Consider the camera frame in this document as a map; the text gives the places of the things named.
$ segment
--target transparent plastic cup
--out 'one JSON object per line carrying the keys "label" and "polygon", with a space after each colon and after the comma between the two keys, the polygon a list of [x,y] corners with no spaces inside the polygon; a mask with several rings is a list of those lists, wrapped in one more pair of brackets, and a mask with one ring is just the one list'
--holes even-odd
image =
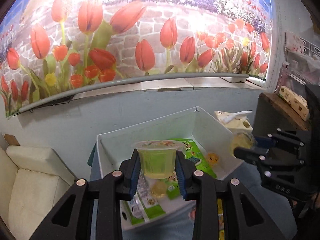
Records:
{"label": "transparent plastic cup", "polygon": [[174,171],[176,151],[184,153],[183,143],[172,140],[138,142],[134,148],[139,152],[143,174],[152,179],[169,177]]}

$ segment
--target yellow flower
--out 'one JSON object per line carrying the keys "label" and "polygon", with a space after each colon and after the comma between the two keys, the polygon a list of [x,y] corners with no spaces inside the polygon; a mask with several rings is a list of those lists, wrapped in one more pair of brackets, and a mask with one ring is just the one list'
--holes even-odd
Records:
{"label": "yellow flower", "polygon": [[49,87],[53,87],[57,82],[57,78],[56,78],[56,75],[54,73],[48,73],[45,76],[44,79],[45,79],[45,82],[48,84]]}
{"label": "yellow flower", "polygon": [[249,44],[249,42],[250,42],[250,40],[247,37],[243,38],[242,46],[246,47]]}

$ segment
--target sofa backrest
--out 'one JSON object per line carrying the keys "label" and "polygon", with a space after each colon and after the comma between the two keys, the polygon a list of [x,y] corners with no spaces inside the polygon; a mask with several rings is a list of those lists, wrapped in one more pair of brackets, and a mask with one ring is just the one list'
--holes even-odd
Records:
{"label": "sofa backrest", "polygon": [[0,148],[0,216],[8,225],[9,203],[18,167]]}

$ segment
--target white box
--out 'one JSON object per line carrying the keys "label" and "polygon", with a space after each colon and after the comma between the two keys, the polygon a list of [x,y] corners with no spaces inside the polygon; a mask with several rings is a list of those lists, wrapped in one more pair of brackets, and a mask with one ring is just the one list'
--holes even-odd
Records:
{"label": "white box", "polygon": [[[170,138],[190,138],[198,145],[204,156],[208,152],[220,156],[219,165],[213,170],[218,179],[224,179],[243,161],[230,154],[232,133],[220,124],[212,115],[200,107],[190,108],[175,114],[170,114],[151,121],[129,126],[116,131],[97,136],[97,153],[101,177],[117,170],[123,160],[130,159],[134,148],[133,143],[148,140]],[[189,206],[182,197],[170,201],[167,197],[158,200],[166,215],[177,213],[183,207]],[[132,226],[122,219],[122,228],[128,230],[139,227]]]}

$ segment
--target wooden table top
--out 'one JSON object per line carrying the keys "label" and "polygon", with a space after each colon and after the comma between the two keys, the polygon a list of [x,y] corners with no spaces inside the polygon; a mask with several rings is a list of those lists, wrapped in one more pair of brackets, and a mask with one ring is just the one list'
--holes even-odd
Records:
{"label": "wooden table top", "polygon": [[289,106],[284,100],[282,100],[275,93],[261,93],[259,98],[265,100],[271,106],[276,109],[289,123],[291,123],[297,130],[308,131],[310,130],[310,122],[305,122],[291,106]]}

